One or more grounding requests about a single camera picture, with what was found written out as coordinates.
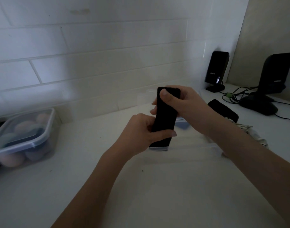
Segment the forearm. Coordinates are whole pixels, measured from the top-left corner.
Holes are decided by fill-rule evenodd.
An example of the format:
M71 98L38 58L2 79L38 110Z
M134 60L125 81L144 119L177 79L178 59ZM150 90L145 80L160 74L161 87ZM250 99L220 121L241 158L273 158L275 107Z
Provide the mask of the forearm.
M224 118L210 128L212 140L290 225L290 163Z
M98 227L113 184L131 158L112 146L51 228Z

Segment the person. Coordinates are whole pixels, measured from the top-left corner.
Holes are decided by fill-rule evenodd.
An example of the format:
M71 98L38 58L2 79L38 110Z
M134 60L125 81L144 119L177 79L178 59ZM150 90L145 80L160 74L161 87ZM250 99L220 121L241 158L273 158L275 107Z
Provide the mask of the person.
M290 226L290 163L213 111L192 88L169 87L181 90L180 99L166 89L160 92L161 99L176 109L194 129L216 142ZM157 107L151 113L156 114ZM110 191L125 163L145 151L151 143L176 136L174 130L151 133L154 120L153 116L144 114L131 117L52 228L100 225Z

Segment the hand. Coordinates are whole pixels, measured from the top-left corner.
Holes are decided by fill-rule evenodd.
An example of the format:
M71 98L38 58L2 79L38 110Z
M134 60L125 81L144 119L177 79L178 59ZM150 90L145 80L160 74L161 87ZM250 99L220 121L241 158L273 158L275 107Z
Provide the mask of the hand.
M178 85L166 87L179 88L181 96L178 99L167 92L166 89L163 89L160 92L162 101L178 111L178 114L189 122L194 129L202 134L209 135L211 126L216 119L220 119L220 115L212 110L193 88ZM155 115L157 114L157 99L152 104L156 105L156 107L150 113Z
M154 121L155 117L152 116L145 114L133 115L113 146L132 157L146 150L151 143L177 136L174 130L152 133L151 127Z

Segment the speaker base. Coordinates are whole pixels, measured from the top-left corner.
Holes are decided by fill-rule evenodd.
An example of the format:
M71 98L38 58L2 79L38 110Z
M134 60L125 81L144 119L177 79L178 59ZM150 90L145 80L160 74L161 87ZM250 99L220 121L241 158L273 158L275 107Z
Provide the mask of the speaker base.
M213 92L213 93L220 92L220 91L222 91L224 89L225 89L225 86L221 85L221 84L216 84L216 85L209 86L209 87L206 88L206 90L208 90L210 92Z

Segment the white wall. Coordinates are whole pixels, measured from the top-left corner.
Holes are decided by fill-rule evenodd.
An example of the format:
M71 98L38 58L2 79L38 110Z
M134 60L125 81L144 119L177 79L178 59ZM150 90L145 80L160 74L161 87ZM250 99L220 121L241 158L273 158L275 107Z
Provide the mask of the white wall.
M257 86L268 56L290 52L290 0L250 0L228 82ZM276 96L290 101L287 88Z
M211 53L232 58L247 4L0 0L0 115L56 106L67 122L168 83L202 88Z

